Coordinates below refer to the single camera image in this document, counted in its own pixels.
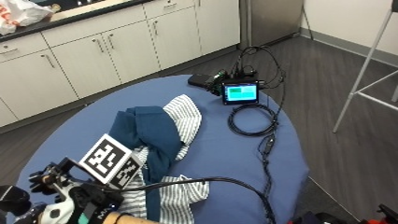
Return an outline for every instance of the cabinet door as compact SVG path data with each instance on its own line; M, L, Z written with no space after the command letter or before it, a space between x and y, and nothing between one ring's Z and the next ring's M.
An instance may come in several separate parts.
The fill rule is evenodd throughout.
M239 42L238 0L194 0L202 54Z
M6 107L6 105L4 104L4 102L0 99L0 127L13 123L17 118L14 117L14 115L12 114L9 108Z
M52 48L80 98L121 84L101 35Z
M49 49L0 63L0 97L18 119L77 100Z
M199 57L195 10L189 7L149 20L161 69Z
M122 83L159 71L146 21L102 33L102 38Z

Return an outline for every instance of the blue round table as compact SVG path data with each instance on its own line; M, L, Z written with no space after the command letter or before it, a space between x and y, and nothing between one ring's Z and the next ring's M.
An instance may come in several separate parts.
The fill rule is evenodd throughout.
M237 135L229 130L227 116L233 105L222 105L219 97L203 89L189 86L190 75L161 77L129 86L105 96L82 109L50 135L32 156L17 181L28 191L28 175L64 157L78 161L104 133L108 133L116 114L138 105L165 106L177 96L185 94L197 105L202 115L198 134L187 154L173 165L169 175L190 178L226 176L263 190L266 178L257 152L261 137ZM267 96L259 94L259 102L267 104ZM269 99L269 105L278 105ZM237 126L245 131L258 131L269 125L257 110L242 110L235 117ZM273 189L270 203L275 222L286 223L294 215L297 196L303 186L309 168L303 160L294 126L281 111L275 133L274 149L270 155ZM53 202L53 195L30 193L33 202ZM230 183L210 183L206 200L191 204L195 223L265 223L263 207L257 195L246 188Z

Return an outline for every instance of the baseboard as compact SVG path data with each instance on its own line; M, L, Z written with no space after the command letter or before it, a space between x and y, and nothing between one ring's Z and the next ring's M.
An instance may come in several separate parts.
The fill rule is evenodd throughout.
M299 33L302 36L310 38L311 34L310 34L310 30L306 28L299 29ZM351 53L355 53L360 56L367 56L370 53L370 47L366 47L363 45L355 44L347 40L339 39L334 36L330 35L325 35L322 33L318 33L317 31L311 31L313 33L313 40L325 43L327 45L331 45L342 50L346 50ZM391 53L387 53L379 49L376 49L372 52L371 58L374 61L378 61L380 63L386 63L394 67L398 67L398 55L394 55Z

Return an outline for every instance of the black wire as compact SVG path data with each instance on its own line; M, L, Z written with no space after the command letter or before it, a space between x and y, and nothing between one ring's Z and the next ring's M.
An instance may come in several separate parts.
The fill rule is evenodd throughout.
M259 197L259 199L262 201L263 208L266 210L266 218L269 219L269 223L275 224L275 222L274 222L274 212L273 212L273 209L271 209L271 205L269 203L267 196L261 191L258 191L251 185L246 184L245 182L242 182L237 179L229 178L229 177L210 176L210 177L203 177L203 178L197 178L197 179L181 180L181 181L175 181L175 182L161 182L158 184L146 185L146 186L137 187L137 188L133 188L133 189L112 189L108 186L98 185L98 184L94 184L92 182L86 182L86 181L80 180L74 177L70 177L69 179L74 182L80 182L80 183L88 184L90 186L94 186L96 188L102 189L104 192L120 192L120 193L121 192L128 192L128 191L158 189L158 188L163 188L166 186L177 185L177 184L189 184L189 183L198 183L198 182L201 182L203 184L205 182L211 182L211 181L229 182L229 183L233 183L233 184L237 184L237 185L242 186L243 188L251 190L255 193L255 195Z
M235 118L237 112L243 110L243 109L249 109L249 108L262 109L271 116L271 124L263 130L261 130L258 132L254 132L254 133L249 133L249 132L242 131L234 123L234 118ZM234 108L231 114L229 115L227 125L229 125L230 130L234 133L242 134L245 136L251 136L251 137L262 136L266 133L271 132L274 130L275 126L277 126L277 113L266 105L262 105L262 104L242 105L238 108Z
M277 111L274 112L270 107L269 107L269 101L267 101L267 105L262 105L262 104L247 104L247 105L241 105L238 108L234 108L229 118L227 118L227 124L229 124L229 128L230 130L234 132L234 133L238 133L238 134L242 134L245 136L263 136L259 144L258 144L258 147L257 147L257 151L259 152L259 154L262 155L262 168L263 168L263 173L265 173L265 176L266 176L266 186L263 188L263 198L266 199L266 202L263 201L263 207L265 207L265 210L266 210L266 215L267 215L267 219L269 219L269 223L274 223L275 224L275 221L274 221L274 211L273 211L273 207L269 203L269 195L270 195L270 191L271 191L271 187L273 187L273 178L271 178L271 173L269 171L269 154L271 152L271 149L273 149L273 146L274 146L274 133L275 133L275 129L277 129L277 125L278 125L278 122L277 122L277 119L278 119L278 114L281 112L281 109L282 109L282 106L285 104L285 95L286 95L286 83L285 83L285 78L286 78L286 72L281 69L281 66L275 60L275 57L273 55L273 53L269 51L267 48L265 47L247 47L241 53L239 53L239 56L238 56L238 59L237 59L237 62L233 66L233 69L231 69L231 73L235 72L235 74L238 73L243 73L243 68L247 66L243 66L242 65L242 57L249 53L249 52L253 52L253 50L255 50L255 52L258 50L265 50L269 55L271 56L273 60L274 60L274 65L275 65L275 72L274 72L274 77L271 78L271 80L265 80L265 88L266 89L274 89L277 88L279 85L282 85L282 89L283 89L283 92L282 92L282 98L281 98L281 102L279 102L279 106L278 106L278 109ZM277 81L277 83L271 86L270 84L274 82L274 80L277 79L279 75L279 79ZM235 117L235 114L238 111L243 110L243 109L249 109L249 108L258 108L258 109L262 109L269 115L270 115L270 120L271 120L271 124L261 131L258 132L253 132L253 133L249 133L249 132L245 132L242 131L238 126L235 125L234 123L234 117ZM261 152L259 151L259 148L261 146L263 145L265 143L265 140L267 140L267 144L265 146L265 149L263 151Z

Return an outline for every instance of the kitchen counter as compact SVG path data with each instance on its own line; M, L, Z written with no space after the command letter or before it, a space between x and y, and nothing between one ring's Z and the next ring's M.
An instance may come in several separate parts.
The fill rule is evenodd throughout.
M18 27L14 33L0 35L0 43L150 1L152 0L104 0L94 4L57 12L50 18L44 18L41 21L26 27Z

